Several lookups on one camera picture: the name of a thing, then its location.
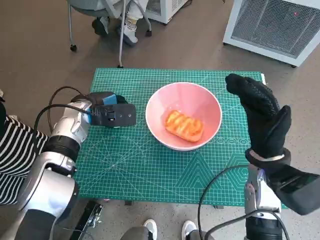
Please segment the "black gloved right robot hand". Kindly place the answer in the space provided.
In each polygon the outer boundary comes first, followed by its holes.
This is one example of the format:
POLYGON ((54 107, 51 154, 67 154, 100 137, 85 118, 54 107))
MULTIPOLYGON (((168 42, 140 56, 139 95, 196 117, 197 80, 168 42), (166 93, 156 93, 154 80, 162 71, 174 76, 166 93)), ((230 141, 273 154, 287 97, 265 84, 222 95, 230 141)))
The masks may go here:
POLYGON ((246 112, 250 149, 264 159, 284 155, 292 123, 291 107, 280 107, 272 90, 250 77, 231 73, 225 82, 227 91, 239 97, 246 112))

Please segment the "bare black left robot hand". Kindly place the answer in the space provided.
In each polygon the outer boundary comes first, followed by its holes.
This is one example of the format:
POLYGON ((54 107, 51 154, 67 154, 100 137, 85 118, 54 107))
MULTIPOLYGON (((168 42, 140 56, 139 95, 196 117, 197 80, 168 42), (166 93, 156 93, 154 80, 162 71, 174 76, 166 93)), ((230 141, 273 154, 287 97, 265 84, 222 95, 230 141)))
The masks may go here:
POLYGON ((116 105, 128 103, 123 96, 110 91, 91 92, 87 97, 94 105, 116 105))

